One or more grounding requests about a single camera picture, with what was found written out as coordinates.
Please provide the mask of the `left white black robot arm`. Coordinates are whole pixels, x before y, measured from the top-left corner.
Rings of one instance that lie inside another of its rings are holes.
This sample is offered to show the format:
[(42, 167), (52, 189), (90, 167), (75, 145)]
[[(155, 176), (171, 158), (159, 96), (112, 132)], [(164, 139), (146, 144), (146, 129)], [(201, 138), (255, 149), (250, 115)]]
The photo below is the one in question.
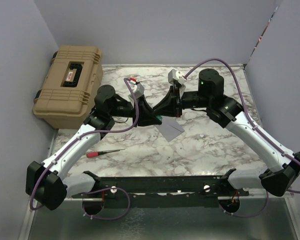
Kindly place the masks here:
[(80, 175), (72, 183), (64, 183), (64, 180), (90, 147), (114, 132), (114, 117), (132, 119), (132, 125), (125, 131), (162, 124), (162, 117), (155, 115), (146, 102), (142, 84), (136, 82), (128, 90), (129, 100), (125, 100), (113, 86), (106, 84), (99, 87), (94, 106), (76, 134), (54, 155), (41, 163), (33, 161), (27, 167), (25, 192), (30, 196), (31, 203), (37, 201), (49, 210), (55, 210), (67, 196), (84, 192), (93, 198), (100, 193), (101, 186), (90, 173)]

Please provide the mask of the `green white glue stick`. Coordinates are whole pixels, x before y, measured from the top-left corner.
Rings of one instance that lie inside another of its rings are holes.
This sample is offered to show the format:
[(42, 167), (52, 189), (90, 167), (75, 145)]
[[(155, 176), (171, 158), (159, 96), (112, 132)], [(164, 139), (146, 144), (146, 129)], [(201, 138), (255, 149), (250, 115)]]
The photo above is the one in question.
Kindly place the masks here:
[(156, 117), (157, 117), (161, 122), (163, 121), (163, 118), (162, 118), (161, 115), (157, 115)]

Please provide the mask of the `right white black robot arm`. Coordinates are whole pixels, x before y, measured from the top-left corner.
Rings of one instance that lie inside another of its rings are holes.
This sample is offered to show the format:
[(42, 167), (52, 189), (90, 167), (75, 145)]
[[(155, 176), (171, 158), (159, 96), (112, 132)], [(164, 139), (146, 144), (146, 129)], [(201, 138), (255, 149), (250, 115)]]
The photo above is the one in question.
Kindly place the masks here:
[(198, 89), (186, 91), (183, 74), (172, 69), (168, 73), (170, 88), (153, 108), (155, 115), (180, 117), (185, 109), (204, 108), (207, 116), (247, 144), (265, 163), (265, 168), (230, 170), (219, 189), (230, 196), (243, 188), (265, 189), (281, 197), (300, 174), (300, 151), (283, 146), (255, 123), (244, 107), (224, 94), (224, 78), (214, 69), (201, 70)]

